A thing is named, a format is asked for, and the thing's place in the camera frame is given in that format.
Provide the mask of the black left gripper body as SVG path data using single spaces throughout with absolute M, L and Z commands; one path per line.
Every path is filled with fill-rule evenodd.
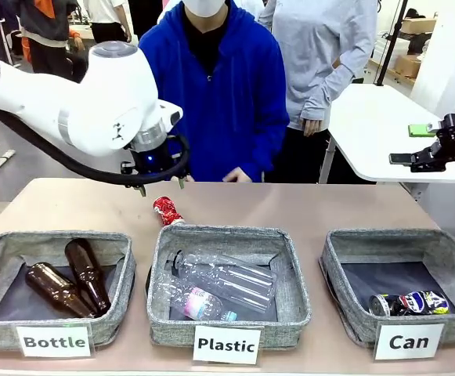
M 121 174 L 144 175 L 156 181 L 177 178 L 182 182 L 190 172 L 190 146 L 184 136 L 167 136 L 156 149 L 138 151 L 132 143 L 125 147 L 133 162 L 121 162 Z

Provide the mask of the brown glass bottle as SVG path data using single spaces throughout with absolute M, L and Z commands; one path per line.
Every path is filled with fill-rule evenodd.
M 83 238 L 71 240 L 64 249 L 78 287 L 93 304 L 98 316 L 110 309 L 110 299 L 104 284 L 103 270 L 91 244 Z
M 96 312 L 82 297 L 76 285 L 47 262 L 30 266 L 26 284 L 53 308 L 78 318 L 95 318 Z

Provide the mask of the large clear plastic bottle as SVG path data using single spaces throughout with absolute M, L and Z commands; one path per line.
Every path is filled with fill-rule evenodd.
M 213 295 L 258 313 L 265 313 L 271 307 L 278 282 L 278 276 L 267 267 L 212 253 L 172 252 L 165 269 Z

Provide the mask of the clear bottle with pink label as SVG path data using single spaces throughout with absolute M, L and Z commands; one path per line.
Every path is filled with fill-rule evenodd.
M 191 320 L 237 320 L 237 313 L 228 310 L 220 298 L 185 279 L 160 275 L 153 286 L 159 302 L 167 302 L 171 308 Z

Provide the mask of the crushed blue Pepsi can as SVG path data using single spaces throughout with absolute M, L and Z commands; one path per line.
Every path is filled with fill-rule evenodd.
M 400 295 L 398 302 L 400 316 L 445 315 L 450 312 L 446 298 L 434 291 L 413 291 Z

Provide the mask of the crushed black can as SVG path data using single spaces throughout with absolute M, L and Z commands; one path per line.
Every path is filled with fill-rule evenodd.
M 371 295 L 369 312 L 375 316 L 401 316 L 402 306 L 398 295 Z

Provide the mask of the crushed red soda can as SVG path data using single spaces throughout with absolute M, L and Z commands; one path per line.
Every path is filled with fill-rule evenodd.
M 184 218 L 177 212 L 175 203 L 169 197 L 158 197 L 153 202 L 153 209 L 159 215 L 163 226 L 184 223 Z

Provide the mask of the grey basket labelled Plastic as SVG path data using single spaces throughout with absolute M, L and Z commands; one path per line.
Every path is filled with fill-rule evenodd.
M 165 263 L 168 255 L 178 250 L 228 255 L 269 268 L 278 276 L 271 307 L 265 313 L 258 313 L 220 298 L 228 310 L 237 313 L 236 321 L 195 321 L 171 308 L 167 302 L 159 302 L 153 284 L 160 275 L 172 275 L 165 269 Z M 301 331 L 310 320 L 309 295 L 294 244 L 279 229 L 186 224 L 166 226 L 157 238 L 149 277 L 146 310 L 150 320 L 150 337 L 157 345 L 192 347 L 196 326 L 203 325 L 259 329 L 262 331 L 260 349 L 292 349 L 298 344 Z

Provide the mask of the blue hoodie person's hand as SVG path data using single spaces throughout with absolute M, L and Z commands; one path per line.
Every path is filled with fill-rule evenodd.
M 224 183 L 252 183 L 251 177 L 240 167 L 234 168 L 222 181 Z

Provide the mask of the white side table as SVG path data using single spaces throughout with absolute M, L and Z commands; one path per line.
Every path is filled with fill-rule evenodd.
M 412 138 L 408 125 L 440 122 L 438 117 L 394 88 L 352 84 L 331 107 L 330 143 L 319 182 L 328 181 L 334 152 L 340 150 L 361 179 L 376 183 L 455 183 L 455 161 L 436 157 L 436 137 Z M 408 167 L 389 163 L 389 154 L 424 151 L 446 163 L 444 172 L 412 173 Z

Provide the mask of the cardboard box on floor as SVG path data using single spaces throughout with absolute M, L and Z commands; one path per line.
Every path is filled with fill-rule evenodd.
M 420 70 L 421 60 L 418 55 L 398 56 L 394 71 L 406 78 L 416 78 Z

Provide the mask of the person in blue hoodie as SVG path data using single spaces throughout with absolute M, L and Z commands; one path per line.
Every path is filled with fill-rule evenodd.
M 140 39 L 158 96 L 183 110 L 189 176 L 223 182 L 240 167 L 253 183 L 273 169 L 289 123 L 280 47 L 235 0 L 209 18 L 182 0 Z

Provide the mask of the cardboard box on shelf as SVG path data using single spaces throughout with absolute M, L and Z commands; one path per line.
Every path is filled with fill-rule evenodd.
M 404 34 L 432 33 L 436 25 L 436 18 L 404 19 L 400 31 Z

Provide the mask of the person in white shirt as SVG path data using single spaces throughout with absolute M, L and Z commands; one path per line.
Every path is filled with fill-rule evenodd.
M 132 41 L 124 3 L 125 0 L 83 0 L 96 44 Z

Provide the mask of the white Bottle label card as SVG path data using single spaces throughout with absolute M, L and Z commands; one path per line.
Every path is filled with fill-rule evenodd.
M 87 327 L 16 327 L 25 357 L 88 358 L 92 343 Z

